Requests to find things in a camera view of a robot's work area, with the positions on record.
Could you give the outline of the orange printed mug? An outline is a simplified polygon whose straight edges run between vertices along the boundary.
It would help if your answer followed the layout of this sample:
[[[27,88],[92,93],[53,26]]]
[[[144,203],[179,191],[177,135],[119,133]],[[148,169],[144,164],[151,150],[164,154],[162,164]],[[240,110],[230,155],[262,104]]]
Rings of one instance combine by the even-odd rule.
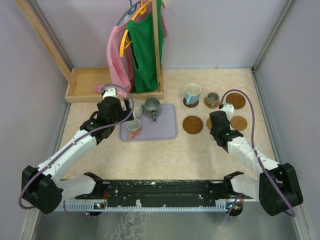
[[[127,129],[129,130],[130,139],[134,139],[141,133],[141,122],[135,118],[126,123]]]

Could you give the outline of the dark green speckled mug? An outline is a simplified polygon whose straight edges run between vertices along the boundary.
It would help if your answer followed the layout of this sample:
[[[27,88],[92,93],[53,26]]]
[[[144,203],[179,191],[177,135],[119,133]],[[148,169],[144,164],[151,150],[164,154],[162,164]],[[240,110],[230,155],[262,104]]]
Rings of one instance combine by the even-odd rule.
[[[156,122],[157,121],[157,116],[161,112],[161,103],[160,103],[160,101],[155,97],[150,97],[145,101],[143,107],[144,107],[144,109],[143,109],[144,113],[148,117],[152,118],[152,120],[154,122]]]

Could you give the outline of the small olive green cup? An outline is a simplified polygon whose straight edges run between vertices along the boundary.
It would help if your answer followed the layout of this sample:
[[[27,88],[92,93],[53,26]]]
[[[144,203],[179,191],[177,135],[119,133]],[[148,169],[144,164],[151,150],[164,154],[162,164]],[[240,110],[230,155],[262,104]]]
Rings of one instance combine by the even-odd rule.
[[[208,93],[207,98],[208,98],[209,104],[214,106],[216,102],[220,99],[220,96],[216,92],[210,92]]]

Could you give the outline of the light blue mug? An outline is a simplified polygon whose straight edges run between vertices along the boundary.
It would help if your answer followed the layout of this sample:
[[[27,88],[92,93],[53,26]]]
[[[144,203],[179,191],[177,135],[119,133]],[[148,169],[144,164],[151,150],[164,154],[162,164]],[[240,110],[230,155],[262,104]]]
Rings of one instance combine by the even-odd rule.
[[[194,105],[200,97],[201,87],[196,83],[190,83],[185,87],[185,102],[187,105]]]

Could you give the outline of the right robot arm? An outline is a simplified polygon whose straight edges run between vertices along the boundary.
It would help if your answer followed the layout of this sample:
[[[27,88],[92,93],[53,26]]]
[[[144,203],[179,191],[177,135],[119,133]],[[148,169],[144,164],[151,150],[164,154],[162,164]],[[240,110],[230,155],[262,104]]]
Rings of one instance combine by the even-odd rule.
[[[228,154],[236,157],[255,175],[249,177],[237,173],[223,185],[223,192],[229,198],[244,194],[258,200],[270,216],[284,213],[303,203],[304,198],[295,168],[280,164],[268,158],[245,139],[244,135],[230,128],[231,105],[209,114],[210,134]]]

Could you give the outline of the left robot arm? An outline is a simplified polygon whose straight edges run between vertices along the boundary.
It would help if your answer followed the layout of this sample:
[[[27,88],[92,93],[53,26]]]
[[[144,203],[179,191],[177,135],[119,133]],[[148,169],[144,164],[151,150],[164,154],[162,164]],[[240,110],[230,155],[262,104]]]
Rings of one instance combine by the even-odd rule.
[[[103,195],[103,180],[91,172],[73,179],[64,180],[63,177],[83,155],[107,139],[117,125],[133,120],[133,96],[128,93],[120,100],[119,88],[116,84],[106,84],[101,89],[98,110],[80,126],[73,138],[37,167],[29,165],[22,171],[18,197],[22,209],[36,208],[49,214],[66,200],[82,195],[97,199]],[[23,200],[30,206],[24,206]]]

